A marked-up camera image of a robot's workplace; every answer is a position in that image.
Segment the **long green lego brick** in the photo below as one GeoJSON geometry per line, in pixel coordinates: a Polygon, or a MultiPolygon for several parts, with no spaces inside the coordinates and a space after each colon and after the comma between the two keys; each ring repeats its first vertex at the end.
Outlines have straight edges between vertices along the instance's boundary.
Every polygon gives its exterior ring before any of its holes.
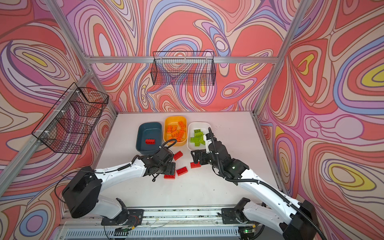
{"type": "Polygon", "coordinates": [[[200,142],[200,138],[192,137],[192,138],[190,138],[190,142],[192,142],[192,143],[198,143],[198,142],[200,142]]]}

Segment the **green lego brick top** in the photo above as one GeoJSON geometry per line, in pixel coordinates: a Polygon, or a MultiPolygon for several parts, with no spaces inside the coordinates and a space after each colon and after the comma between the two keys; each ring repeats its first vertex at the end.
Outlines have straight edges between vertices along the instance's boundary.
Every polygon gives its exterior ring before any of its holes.
{"type": "Polygon", "coordinates": [[[203,136],[204,136],[203,132],[198,132],[198,133],[195,133],[194,135],[195,138],[202,138],[203,136]]]}

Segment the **orange lego chassis plate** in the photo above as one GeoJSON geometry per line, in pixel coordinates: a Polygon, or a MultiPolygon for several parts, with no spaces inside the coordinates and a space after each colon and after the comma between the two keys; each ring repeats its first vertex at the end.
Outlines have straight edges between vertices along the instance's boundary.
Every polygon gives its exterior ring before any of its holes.
{"type": "Polygon", "coordinates": [[[173,138],[175,138],[177,140],[177,142],[182,142],[184,135],[185,135],[184,130],[177,130],[177,131],[172,133],[173,138]]]}

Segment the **orange lego brick bottom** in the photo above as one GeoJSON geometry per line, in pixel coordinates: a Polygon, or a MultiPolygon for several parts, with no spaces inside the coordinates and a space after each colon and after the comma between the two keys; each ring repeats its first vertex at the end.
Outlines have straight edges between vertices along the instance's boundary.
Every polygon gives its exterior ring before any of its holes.
{"type": "Polygon", "coordinates": [[[172,125],[168,125],[167,133],[172,133],[172,132],[173,132],[173,126],[172,125]]]}

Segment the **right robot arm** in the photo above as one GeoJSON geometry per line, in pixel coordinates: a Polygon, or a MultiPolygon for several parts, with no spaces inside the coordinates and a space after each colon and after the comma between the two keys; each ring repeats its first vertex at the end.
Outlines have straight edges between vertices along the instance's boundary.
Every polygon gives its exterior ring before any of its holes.
{"type": "Polygon", "coordinates": [[[232,158],[214,134],[209,133],[206,137],[206,148],[191,152],[193,161],[211,165],[223,180],[249,191],[265,204],[263,207],[250,199],[241,199],[234,208],[239,222],[260,223],[281,234],[285,240],[313,240],[315,236],[326,239],[313,204],[285,195],[265,182],[244,162],[232,158]]]}

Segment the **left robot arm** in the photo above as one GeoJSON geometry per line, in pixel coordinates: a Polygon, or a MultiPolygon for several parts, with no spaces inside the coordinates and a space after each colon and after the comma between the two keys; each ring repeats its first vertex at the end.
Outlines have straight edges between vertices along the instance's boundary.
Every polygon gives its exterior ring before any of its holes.
{"type": "Polygon", "coordinates": [[[153,182],[159,175],[175,174],[174,153],[168,147],[161,147],[152,155],[136,155],[127,164],[106,169],[80,169],[67,186],[62,196],[71,217],[79,219],[88,214],[99,215],[107,224],[123,225],[128,222],[130,212],[124,202],[102,195],[106,189],[130,179],[152,176],[153,182]]]}

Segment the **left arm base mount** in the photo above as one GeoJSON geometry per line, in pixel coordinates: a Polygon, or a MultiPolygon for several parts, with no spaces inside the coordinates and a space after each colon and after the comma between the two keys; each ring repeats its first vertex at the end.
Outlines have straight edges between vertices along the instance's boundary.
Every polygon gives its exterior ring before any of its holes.
{"type": "Polygon", "coordinates": [[[122,210],[122,212],[114,219],[103,218],[101,225],[137,227],[142,224],[143,216],[143,209],[122,210]]]}

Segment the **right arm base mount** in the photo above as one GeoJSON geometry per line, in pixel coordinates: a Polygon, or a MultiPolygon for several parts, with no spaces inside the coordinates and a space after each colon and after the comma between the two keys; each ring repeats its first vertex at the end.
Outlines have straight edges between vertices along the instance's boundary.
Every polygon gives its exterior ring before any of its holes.
{"type": "Polygon", "coordinates": [[[222,218],[224,224],[255,224],[256,222],[248,220],[240,210],[235,208],[222,208],[218,215],[222,218]]]}

